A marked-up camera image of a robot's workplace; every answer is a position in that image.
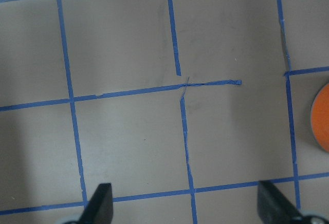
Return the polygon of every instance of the gray floor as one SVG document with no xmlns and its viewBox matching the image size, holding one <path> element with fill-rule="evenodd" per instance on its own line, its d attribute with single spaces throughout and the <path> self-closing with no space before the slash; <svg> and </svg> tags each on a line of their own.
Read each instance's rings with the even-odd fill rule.
<svg viewBox="0 0 329 224">
<path fill-rule="evenodd" d="M 0 223 L 79 214 L 102 182 L 114 224 L 261 223 L 260 179 L 329 216 L 309 123 L 329 82 L 328 0 L 282 0 L 292 139 L 277 0 L 172 0 L 181 76 L 170 0 L 61 1 L 0 0 Z M 188 78 L 242 85 L 190 85 L 182 107 Z"/>
</svg>

